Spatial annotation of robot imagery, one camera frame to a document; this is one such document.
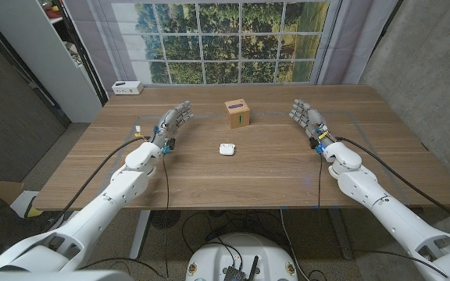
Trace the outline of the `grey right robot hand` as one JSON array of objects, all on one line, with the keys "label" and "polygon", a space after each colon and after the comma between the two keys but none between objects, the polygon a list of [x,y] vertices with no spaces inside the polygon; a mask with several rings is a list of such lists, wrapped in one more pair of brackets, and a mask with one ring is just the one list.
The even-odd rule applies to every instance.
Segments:
[{"label": "grey right robot hand", "polygon": [[309,145],[319,155],[336,140],[327,127],[326,120],[310,104],[302,99],[295,99],[289,116],[301,126],[309,138]]}]

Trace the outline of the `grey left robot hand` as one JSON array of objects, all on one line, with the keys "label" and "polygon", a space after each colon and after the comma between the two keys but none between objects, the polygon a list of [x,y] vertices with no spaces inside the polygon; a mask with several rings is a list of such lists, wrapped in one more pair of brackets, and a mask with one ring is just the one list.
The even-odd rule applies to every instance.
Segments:
[{"label": "grey left robot hand", "polygon": [[150,142],[157,145],[164,154],[168,153],[174,149],[178,129],[193,117],[189,101],[176,105],[161,116],[154,127],[154,135]]}]

